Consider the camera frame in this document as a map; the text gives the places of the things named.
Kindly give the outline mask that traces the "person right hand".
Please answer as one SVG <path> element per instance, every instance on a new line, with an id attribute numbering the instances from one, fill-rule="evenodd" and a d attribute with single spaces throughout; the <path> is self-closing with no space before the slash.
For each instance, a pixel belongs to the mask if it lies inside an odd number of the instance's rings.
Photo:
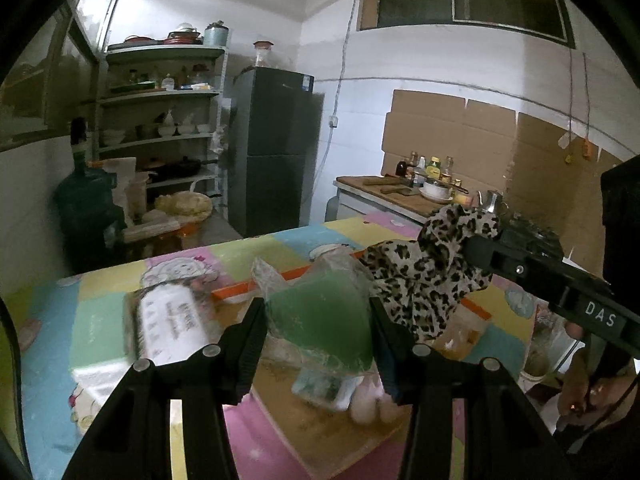
<path id="1" fill-rule="evenodd" d="M 620 400 L 636 378 L 634 361 L 630 361 L 614 377 L 592 379 L 588 356 L 587 347 L 577 350 L 564 374 L 558 400 L 560 429 L 568 425 L 591 427 Z"/>

